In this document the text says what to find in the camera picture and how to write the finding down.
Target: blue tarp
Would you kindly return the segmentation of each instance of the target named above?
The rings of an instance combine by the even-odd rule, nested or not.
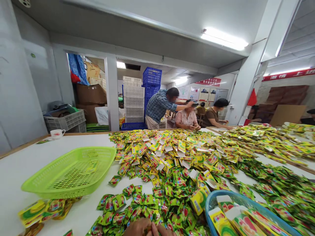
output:
[[[90,85],[90,83],[86,79],[86,73],[82,57],[80,55],[68,53],[68,60],[71,72],[78,76],[81,80],[81,82],[78,82],[78,84]]]

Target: ceiling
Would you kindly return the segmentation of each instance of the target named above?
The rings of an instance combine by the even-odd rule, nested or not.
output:
[[[198,0],[197,4],[191,0],[159,0],[158,4],[144,0],[65,2],[122,16],[196,40],[201,40],[202,29],[213,27],[242,38],[249,44],[254,43],[267,4],[267,0]]]
[[[105,42],[156,55],[164,55],[215,68],[228,65],[245,57],[224,50],[222,47],[214,47],[174,33],[157,30],[116,15],[68,5],[59,0],[32,0],[31,8],[24,7],[18,0],[12,0],[12,2],[44,28],[52,32]],[[253,12],[257,13],[258,18],[260,17],[259,12],[256,10]],[[222,20],[221,14],[223,12],[220,14],[216,13],[216,19]],[[255,27],[252,26],[251,22],[248,22],[248,24],[251,25],[250,29],[257,31],[256,24],[254,24]],[[237,28],[241,31],[242,28],[248,30],[247,24]]]
[[[266,73],[315,67],[315,1],[303,0],[280,55],[269,60]]]

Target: white plastic crate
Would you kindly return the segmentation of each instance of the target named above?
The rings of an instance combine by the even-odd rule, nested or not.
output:
[[[143,87],[124,86],[124,97],[144,98],[144,94]]]
[[[125,117],[125,123],[140,123],[144,122],[144,117]]]
[[[91,85],[99,84],[100,86],[102,86],[103,89],[106,89],[106,79],[89,77],[88,81]]]
[[[82,122],[81,124],[73,127],[72,129],[66,131],[66,133],[86,133],[86,124]]]
[[[124,97],[125,107],[144,108],[144,98]]]
[[[54,129],[64,129],[66,131],[86,121],[84,116],[84,110],[79,109],[78,112],[72,113],[65,117],[56,118],[44,116],[46,127],[48,132]]]
[[[158,125],[158,128],[159,129],[163,129],[163,128],[166,128],[166,127],[167,127],[167,119],[165,117],[163,117],[161,119],[161,122]]]
[[[143,117],[144,108],[125,107],[125,117]]]
[[[125,86],[141,87],[142,85],[142,79],[123,76],[122,80],[124,81],[124,87]]]

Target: pants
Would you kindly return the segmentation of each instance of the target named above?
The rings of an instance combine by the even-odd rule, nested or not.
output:
[[[158,129],[158,123],[153,120],[150,116],[145,116],[145,123],[148,129]]]

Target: brown shirt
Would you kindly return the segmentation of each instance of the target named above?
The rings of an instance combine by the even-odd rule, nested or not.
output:
[[[211,124],[211,122],[209,121],[209,119],[215,119],[216,122],[219,122],[219,117],[218,117],[218,113],[215,112],[212,107],[209,108],[206,113],[204,114],[204,118],[201,122],[201,126],[202,127],[208,127],[208,126],[214,126],[213,124]]]
[[[201,114],[204,114],[206,112],[205,107],[197,107],[197,115],[200,117]]]

